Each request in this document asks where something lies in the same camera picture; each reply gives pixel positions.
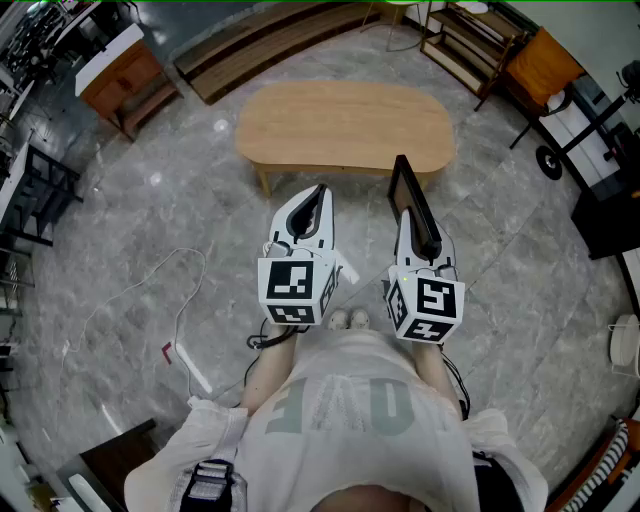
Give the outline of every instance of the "black wheel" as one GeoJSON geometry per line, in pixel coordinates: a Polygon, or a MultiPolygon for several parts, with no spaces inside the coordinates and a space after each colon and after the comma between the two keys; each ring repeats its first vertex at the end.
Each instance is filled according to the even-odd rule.
{"type": "Polygon", "coordinates": [[[547,178],[559,180],[562,176],[562,164],[556,154],[546,146],[536,149],[536,160],[547,178]]]}

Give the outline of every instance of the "white cable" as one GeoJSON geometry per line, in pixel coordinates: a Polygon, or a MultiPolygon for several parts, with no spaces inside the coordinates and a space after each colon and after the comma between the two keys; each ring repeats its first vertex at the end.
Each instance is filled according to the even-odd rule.
{"type": "MultiPolygon", "coordinates": [[[[184,304],[182,305],[182,307],[178,311],[178,314],[176,315],[175,322],[174,322],[173,341],[171,342],[171,346],[174,348],[174,351],[175,351],[176,355],[178,356],[178,359],[180,359],[180,362],[185,367],[185,370],[186,370],[186,373],[187,373],[187,394],[189,395],[189,398],[191,398],[191,395],[192,395],[192,393],[191,393],[191,370],[189,370],[189,367],[187,366],[187,363],[184,362],[184,360],[182,359],[182,357],[180,357],[180,355],[178,354],[178,351],[175,350],[175,348],[176,348],[176,342],[177,342],[177,339],[178,339],[178,325],[179,325],[179,321],[180,321],[180,315],[182,315],[182,312],[185,310],[185,308],[187,307],[189,302],[191,302],[191,299],[193,299],[193,297],[195,297],[195,295],[198,293],[198,291],[200,291],[200,286],[202,286],[202,280],[204,279],[204,275],[205,275],[205,273],[207,271],[207,258],[206,258],[206,256],[204,254],[202,254],[197,249],[190,249],[188,247],[179,247],[177,249],[174,249],[173,251],[171,251],[171,254],[169,254],[169,256],[167,256],[164,260],[162,260],[158,265],[156,265],[154,267],[154,269],[151,271],[151,273],[149,275],[147,275],[147,277],[145,277],[142,281],[125,288],[118,295],[114,295],[109,300],[107,300],[106,302],[100,304],[96,309],[93,310],[93,313],[91,313],[89,315],[89,318],[87,318],[85,320],[85,322],[84,322],[84,326],[82,328],[82,333],[80,334],[80,338],[78,340],[78,346],[76,348],[71,348],[71,345],[69,345],[67,347],[67,349],[64,351],[64,353],[62,354],[62,364],[60,365],[60,379],[58,381],[58,395],[60,395],[60,390],[61,390],[61,387],[62,387],[62,373],[64,372],[64,362],[65,362],[65,360],[67,358],[67,353],[68,352],[73,352],[75,354],[75,353],[80,351],[80,349],[82,348],[82,342],[86,339],[85,338],[85,333],[86,333],[86,330],[87,330],[87,325],[89,323],[89,320],[91,320],[99,310],[101,310],[102,308],[107,306],[111,301],[114,301],[114,300],[122,297],[128,291],[133,290],[134,288],[137,288],[138,286],[141,286],[144,283],[146,283],[151,278],[151,276],[153,276],[153,274],[155,274],[156,271],[158,269],[160,269],[160,267],[162,267],[167,261],[169,261],[174,254],[176,254],[177,252],[180,252],[180,251],[193,252],[195,254],[199,254],[202,257],[202,271],[200,273],[200,278],[198,279],[198,284],[194,288],[194,290],[191,293],[191,295],[189,295],[187,300],[184,302],[184,304]]],[[[58,430],[58,411],[56,412],[56,422],[55,422],[56,431],[58,430]]]]}
{"type": "Polygon", "coordinates": [[[269,249],[271,249],[272,245],[273,245],[273,242],[265,242],[262,245],[262,256],[264,256],[265,258],[267,257],[267,254],[269,253],[269,249]]]}

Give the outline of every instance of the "shoe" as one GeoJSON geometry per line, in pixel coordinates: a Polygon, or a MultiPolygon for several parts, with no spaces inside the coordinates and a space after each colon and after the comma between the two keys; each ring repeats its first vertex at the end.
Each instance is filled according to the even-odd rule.
{"type": "Polygon", "coordinates": [[[349,320],[349,329],[368,329],[369,328],[369,313],[364,309],[354,309],[351,313],[351,319],[349,320]]]}
{"type": "Polygon", "coordinates": [[[348,328],[347,320],[349,316],[344,309],[336,309],[329,318],[329,324],[327,325],[330,331],[342,331],[348,328]]]}

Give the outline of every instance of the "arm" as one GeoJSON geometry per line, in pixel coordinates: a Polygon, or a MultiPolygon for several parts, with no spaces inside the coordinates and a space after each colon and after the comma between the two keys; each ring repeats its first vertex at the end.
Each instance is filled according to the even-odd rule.
{"type": "Polygon", "coordinates": [[[443,397],[448,399],[462,419],[462,410],[458,395],[451,384],[447,367],[442,360],[440,347],[432,343],[413,342],[413,358],[416,363],[418,377],[427,385],[431,386],[443,397]]]}
{"type": "MultiPolygon", "coordinates": [[[[279,336],[283,331],[284,328],[280,325],[271,326],[268,339],[279,336]]],[[[252,416],[289,378],[293,368],[293,353],[297,337],[298,335],[294,334],[288,340],[265,348],[260,353],[260,358],[247,381],[240,402],[240,407],[249,409],[249,416],[252,416]]]]}

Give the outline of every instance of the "marble floor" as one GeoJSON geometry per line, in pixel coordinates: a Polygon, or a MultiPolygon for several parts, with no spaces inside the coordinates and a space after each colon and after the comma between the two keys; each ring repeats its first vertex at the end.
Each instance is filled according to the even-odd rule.
{"type": "MultiPolygon", "coordinates": [[[[332,307],[363,306],[374,328],[391,331],[381,283],[396,234],[388,179],[287,174],[272,178],[274,195],[265,199],[234,149],[244,102],[284,80],[403,84],[448,110],[457,154],[426,196],[454,239],[467,285],[464,321],[445,352],[464,377],[473,411],[503,409],[520,449],[551,486],[609,414],[628,413],[637,384],[611,373],[607,324],[630,312],[630,301],[615,261],[590,261],[569,218],[578,187],[566,173],[557,182],[540,173],[537,134],[509,151],[525,120],[505,100],[493,96],[474,113],[476,98],[417,49],[386,53],[387,30],[319,44],[213,106],[179,82],[184,99],[158,113],[135,143],[111,133],[86,168],[74,166],[83,172],[84,204],[72,205],[55,226],[53,248],[34,249],[36,289],[24,296],[18,389],[10,393],[23,445],[41,469],[51,471],[150,417],[170,431],[187,414],[186,376],[175,360],[167,364],[161,348],[200,275],[197,255],[170,260],[100,311],[80,339],[97,305],[143,279],[174,248],[207,258],[202,288],[179,329],[180,343],[213,387],[206,394],[194,382],[194,391],[226,405],[238,401],[239,381],[255,357],[245,339],[263,319],[256,258],[273,213],[311,184],[333,190],[336,245],[361,276],[356,285],[341,282],[332,307]]],[[[402,28],[395,37],[406,45],[418,34],[402,28]]]]}

